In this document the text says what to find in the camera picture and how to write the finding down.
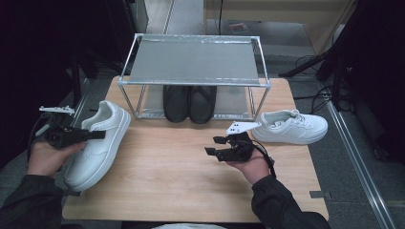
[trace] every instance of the white sneaker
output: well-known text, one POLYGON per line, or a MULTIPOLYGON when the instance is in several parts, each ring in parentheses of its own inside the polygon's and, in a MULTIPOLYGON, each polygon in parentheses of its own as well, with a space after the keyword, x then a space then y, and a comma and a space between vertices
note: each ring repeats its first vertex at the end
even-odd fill
POLYGON ((306 145, 320 140, 327 133, 325 118, 300 114, 297 110, 262 113, 262 126, 253 129, 253 136, 263 142, 286 142, 306 145))
POLYGON ((131 116, 117 104, 100 101, 97 113, 84 120, 81 128, 89 131, 106 131, 104 139, 90 139, 75 157, 65 174, 65 183, 74 192, 86 190, 107 173, 116 158, 131 116))

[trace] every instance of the shoe sole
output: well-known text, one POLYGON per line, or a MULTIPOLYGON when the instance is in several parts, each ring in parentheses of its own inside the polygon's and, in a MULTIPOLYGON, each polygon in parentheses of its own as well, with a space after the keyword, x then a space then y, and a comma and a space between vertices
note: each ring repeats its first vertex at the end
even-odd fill
POLYGON ((105 157, 103 163, 98 168, 98 170, 84 183, 82 183, 74 188, 71 187, 72 191, 81 192, 81 191, 87 190, 90 187, 92 187, 93 185, 95 185, 96 183, 98 183, 107 174, 108 170, 113 165, 114 159, 116 158, 119 144, 129 127, 130 118, 131 118, 130 115, 126 111, 124 111, 122 119, 119 122, 118 131, 116 132, 116 134, 113 137, 113 140, 112 140, 113 143, 110 145, 110 148, 108 149, 108 154, 105 157))
POLYGON ((285 137, 268 137, 266 135, 260 134, 257 130, 253 129, 252 134, 254 138, 258 141, 263 141, 263 142, 271 142, 271 143, 290 143, 290 144, 296 144, 296 145, 308 145, 313 142, 316 142, 322 137, 325 136, 327 132, 324 132, 322 135, 311 138, 311 139, 297 139, 297 140, 287 140, 285 137))

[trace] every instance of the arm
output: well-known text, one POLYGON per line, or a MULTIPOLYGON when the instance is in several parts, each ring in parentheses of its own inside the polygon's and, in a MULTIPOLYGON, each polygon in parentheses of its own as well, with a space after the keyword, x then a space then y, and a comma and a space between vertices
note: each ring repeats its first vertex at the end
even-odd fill
POLYGON ((302 212, 292 193, 269 174, 263 156, 255 150, 248 162, 227 162, 240 170, 253 185, 253 213, 272 229, 328 229, 328 222, 318 213, 302 212))
POLYGON ((63 191, 54 185, 54 177, 69 156, 83 147, 79 143, 56 150, 47 142, 36 143, 27 174, 0 209, 0 228, 59 228, 63 191))

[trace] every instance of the black shoe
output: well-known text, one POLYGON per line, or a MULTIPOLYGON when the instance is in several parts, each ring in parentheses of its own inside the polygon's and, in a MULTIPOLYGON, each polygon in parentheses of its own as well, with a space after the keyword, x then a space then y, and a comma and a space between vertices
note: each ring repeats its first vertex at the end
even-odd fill
POLYGON ((182 122, 188 117, 189 87, 163 86, 163 109, 167 120, 182 122))
POLYGON ((214 115, 217 87, 194 86, 190 92, 190 109, 188 115, 197 124, 208 122, 214 115))

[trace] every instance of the shoe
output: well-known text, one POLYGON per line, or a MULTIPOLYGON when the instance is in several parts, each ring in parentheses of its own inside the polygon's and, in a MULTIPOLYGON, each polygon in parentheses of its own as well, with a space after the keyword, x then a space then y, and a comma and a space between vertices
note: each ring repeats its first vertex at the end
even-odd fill
POLYGON ((262 126, 253 129, 252 134, 263 142, 306 145, 320 140, 328 130, 325 118, 297 110, 262 113, 259 119, 262 126))
POLYGON ((194 123, 204 124, 214 115, 217 87, 194 86, 190 92, 188 115, 194 123))
POLYGON ((65 174, 65 183, 74 192, 89 189, 107 173, 116 158, 131 116, 117 104, 100 101, 97 113, 84 120, 81 128, 106 131, 104 139, 90 139, 75 157, 65 174))
POLYGON ((182 122, 188 117, 189 87, 163 86, 164 116, 171 122, 182 122))

